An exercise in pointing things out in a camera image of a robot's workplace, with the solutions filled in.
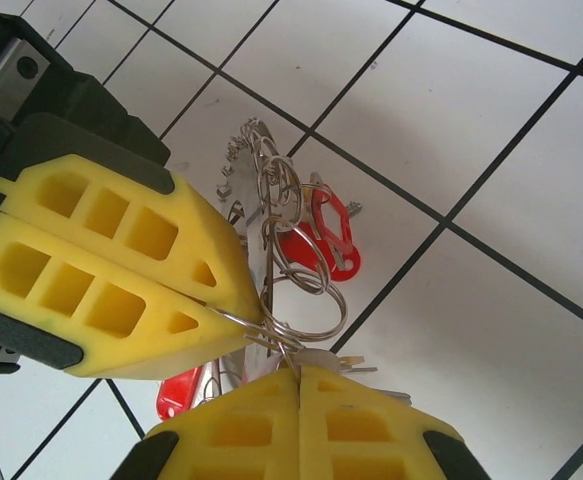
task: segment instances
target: rectangular hole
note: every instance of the rectangular hole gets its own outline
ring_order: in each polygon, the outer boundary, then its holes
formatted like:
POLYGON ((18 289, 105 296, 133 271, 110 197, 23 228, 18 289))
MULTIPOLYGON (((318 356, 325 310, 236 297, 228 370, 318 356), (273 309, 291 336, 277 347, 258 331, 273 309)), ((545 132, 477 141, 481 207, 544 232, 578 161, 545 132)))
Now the rectangular hole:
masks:
POLYGON ((280 389, 280 385, 269 385, 266 388, 263 388, 262 390, 260 390, 258 393, 254 394, 254 396, 261 395, 263 397, 269 397, 269 396, 280 395, 280 393, 282 393, 282 390, 280 389))
POLYGON ((406 480, 397 458, 333 458, 333 480, 406 480))
POLYGON ((100 235, 113 238, 127 208, 127 200, 103 188, 95 199, 84 226, 100 235))
POLYGON ((186 332, 198 328, 198 322, 184 313, 177 312, 169 322, 169 333, 186 332))
POLYGON ((0 258, 0 286, 26 298, 50 258, 22 243, 12 243, 0 258))
POLYGON ((40 305, 70 317, 93 282, 93 275, 62 264, 53 278, 40 305))
POLYGON ((342 240, 342 219, 340 218, 340 214, 330 203, 322 205, 322 219, 324 220, 324 225, 331 230, 336 237, 342 240))
POLYGON ((326 415, 330 442, 390 442, 384 419, 377 413, 357 407, 331 410, 326 415))
POLYGON ((342 389, 337 385, 327 381, 320 380, 318 382, 318 392, 341 392, 342 389))
POLYGON ((108 283, 93 304, 86 324, 114 337, 125 338, 131 335, 145 308, 142 298, 108 283))
POLYGON ((74 173, 56 173, 45 178, 40 184, 38 204, 69 218, 88 185, 89 182, 85 178, 74 173))
POLYGON ((273 422, 255 414, 227 414, 215 425, 214 447, 263 447, 271 444, 273 422))
POLYGON ((178 227, 145 207, 138 215, 126 245, 155 260, 164 260, 177 236, 178 227))
POLYGON ((264 467, 195 466, 190 480, 264 480, 264 467))

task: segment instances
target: yellow rubber pad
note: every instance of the yellow rubber pad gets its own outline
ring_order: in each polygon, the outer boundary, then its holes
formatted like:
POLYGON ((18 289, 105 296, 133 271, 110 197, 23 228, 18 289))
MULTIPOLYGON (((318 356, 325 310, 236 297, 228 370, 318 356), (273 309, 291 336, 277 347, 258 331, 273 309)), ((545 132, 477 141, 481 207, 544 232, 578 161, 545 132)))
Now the yellow rubber pad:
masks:
POLYGON ((302 368, 302 480, 446 480, 422 434, 449 425, 317 367, 302 368))
POLYGON ((297 480, 298 388, 280 370, 164 422, 180 440, 160 479, 297 480))
POLYGON ((163 195, 78 155, 0 178, 0 210, 252 322, 260 304, 231 225, 173 176, 163 195))
POLYGON ((160 480, 446 480, 423 433, 449 425, 318 367, 262 377, 155 427, 180 439, 160 480))
POLYGON ((78 376, 163 379, 247 344, 198 302, 3 213, 0 313, 82 347, 78 376))

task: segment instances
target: metal ring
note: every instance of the metal ring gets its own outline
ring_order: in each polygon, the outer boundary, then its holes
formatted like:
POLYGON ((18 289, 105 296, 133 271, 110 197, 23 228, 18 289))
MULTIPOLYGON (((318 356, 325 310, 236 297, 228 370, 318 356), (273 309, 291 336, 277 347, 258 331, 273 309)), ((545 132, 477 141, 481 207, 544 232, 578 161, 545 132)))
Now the metal ring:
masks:
MULTIPOLYGON (((331 271, 329 269, 329 264, 324 256, 324 254, 320 251, 316 243, 307 235, 300 227, 294 225, 289 220, 279 217, 279 216, 271 216, 266 218, 262 222, 262 235, 265 239, 272 238, 273 244, 275 246, 274 250, 274 260, 280 270, 285 272, 290 272, 289 278, 290 280, 295 283, 298 287, 305 290, 308 293, 313 295, 321 295, 326 292, 328 285, 331 283, 331 271), (282 251, 282 246, 280 245, 280 238, 275 234, 275 224, 282 223, 286 225, 291 230, 295 231, 300 237, 307 242, 307 244, 311 247, 313 252, 318 257, 318 263, 316 265, 316 270, 318 270, 317 275, 320 278, 320 287, 316 287, 311 283, 303 281, 303 279, 299 278, 298 275, 294 272, 297 272, 297 269, 291 267, 291 263, 289 259, 284 255, 282 251), (271 229, 274 229, 274 235, 269 235, 271 233, 271 229)), ((311 272, 310 270, 306 270, 303 272, 303 275, 313 276, 316 272, 311 272)))
POLYGON ((222 315, 223 317, 237 323, 238 325, 243 326, 248 331, 254 332, 255 335, 247 333, 246 337, 249 338, 249 340, 253 340, 256 343, 259 343, 260 345, 263 345, 267 348, 271 348, 273 346, 273 350, 277 350, 276 347, 277 347, 278 342, 284 343, 285 346, 290 348, 292 351, 302 350, 304 348, 304 346, 300 342, 298 342, 296 339, 285 337, 284 335, 280 335, 275 330, 273 330, 273 331, 267 330, 266 328, 262 327, 261 325, 256 325, 255 323, 252 323, 252 322, 249 322, 248 320, 237 317, 237 316, 233 315, 232 313, 229 313, 226 310, 222 310, 220 308, 214 308, 214 307, 209 307, 209 306, 207 306, 207 308, 209 308, 211 311, 217 313, 218 315, 222 315), (262 339, 260 339, 261 341, 256 341, 255 338, 257 338, 257 335, 259 335, 259 334, 264 335, 265 337, 271 338, 273 340, 273 342, 262 340, 262 339))
POLYGON ((302 219, 302 212, 304 209, 304 198, 302 196, 302 182, 300 181, 300 177, 293 169, 293 165, 291 165, 289 159, 287 157, 283 157, 282 155, 275 155, 272 157, 267 158, 261 165, 260 170, 258 170, 258 177, 256 182, 256 188, 258 190, 258 196, 260 197, 260 202, 263 205, 266 204, 267 200, 271 202, 271 206, 273 207, 280 207, 288 205, 289 200, 291 198, 291 192, 295 190, 295 196, 297 198, 297 206, 295 209, 295 213, 290 220, 291 223, 298 224, 302 219), (268 169, 273 166, 277 165, 280 168, 279 175, 279 182, 277 184, 278 187, 278 195, 277 199, 267 198, 266 195, 262 192, 263 190, 263 180, 265 175, 267 175, 267 182, 270 186, 276 186, 269 181, 269 173, 268 169))
POLYGON ((269 137, 263 137, 262 135, 256 133, 256 139, 253 141, 253 154, 255 158, 261 160, 262 158, 269 158, 280 155, 278 152, 278 147, 275 142, 269 137), (263 151, 262 146, 265 146, 269 150, 269 155, 263 151))
MULTIPOLYGON (((277 277, 277 278, 273 279, 273 283, 276 284, 276 283, 284 282, 287 280, 290 280, 290 278, 289 277, 277 277)), ((340 292, 340 290, 335 285, 330 284, 328 289, 327 289, 327 293, 331 296, 331 298, 333 298, 335 300, 335 303, 340 308, 340 320, 338 321, 337 325, 330 330, 325 330, 324 332, 316 332, 316 333, 303 332, 301 330, 296 330, 294 328, 291 328, 289 326, 289 324, 283 323, 283 322, 279 321, 278 319, 276 319, 271 314, 271 312, 269 312, 269 310, 266 307, 264 307, 264 304, 263 304, 264 314, 267 317, 267 319, 271 322, 275 331, 280 335, 283 335, 285 337, 291 337, 299 342, 322 342, 322 341, 328 340, 329 338, 332 338, 335 335, 337 335, 338 333, 340 333, 347 323, 347 316, 348 316, 347 302, 344 299, 342 292, 340 292)))
POLYGON ((325 185, 324 183, 303 183, 303 188, 308 188, 309 190, 320 190, 327 194, 327 198, 320 202, 321 204, 329 203, 331 201, 331 197, 333 196, 333 190, 331 187, 325 185))

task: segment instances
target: silver key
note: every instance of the silver key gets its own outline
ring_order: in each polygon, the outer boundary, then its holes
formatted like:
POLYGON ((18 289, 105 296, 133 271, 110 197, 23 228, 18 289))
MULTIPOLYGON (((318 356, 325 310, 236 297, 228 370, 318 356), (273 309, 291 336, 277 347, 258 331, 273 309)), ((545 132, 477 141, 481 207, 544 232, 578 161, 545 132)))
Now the silver key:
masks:
POLYGON ((347 212, 349 213, 349 218, 356 216, 362 211, 362 204, 358 202, 349 202, 347 205, 347 212))

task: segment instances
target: red plastic key fob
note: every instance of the red plastic key fob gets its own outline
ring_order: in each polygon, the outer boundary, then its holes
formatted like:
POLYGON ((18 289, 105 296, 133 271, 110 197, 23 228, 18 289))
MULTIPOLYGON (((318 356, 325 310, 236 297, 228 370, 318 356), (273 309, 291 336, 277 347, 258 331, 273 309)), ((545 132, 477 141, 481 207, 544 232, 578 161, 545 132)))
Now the red plastic key fob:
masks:
POLYGON ((329 196, 329 194, 323 190, 313 190, 311 194, 311 215, 313 215, 315 227, 322 239, 333 245, 333 247, 343 256, 353 252, 355 247, 353 246, 353 238, 351 237, 349 212, 347 211, 347 207, 344 206, 333 191, 331 191, 331 195, 329 196), (340 235, 331 231, 329 227, 327 227, 322 212, 325 205, 331 205, 340 217, 340 235))
POLYGON ((196 367, 162 382, 155 404, 160 420, 169 420, 191 408, 201 374, 202 367, 196 367))
MULTIPOLYGON (((329 248, 327 241, 318 240, 313 233, 311 225, 308 223, 302 222, 300 223, 299 227, 311 238, 311 240, 315 242, 318 249, 320 249, 320 252, 322 252, 322 255, 324 255, 329 270, 331 271, 331 278, 334 281, 344 282, 353 278, 353 276, 358 273, 362 259, 360 257, 360 252, 357 248, 355 248, 355 246, 352 245, 352 250, 349 253, 342 255, 342 259, 344 260, 345 265, 349 265, 350 268, 340 270, 336 264, 335 258, 333 258, 333 253, 331 253, 331 249, 329 248)), ((311 246, 295 231, 292 230, 280 235, 280 246, 282 247, 282 252, 290 261, 299 263, 300 265, 303 265, 313 271, 317 270, 317 265, 319 262, 317 254, 313 251, 311 246)))

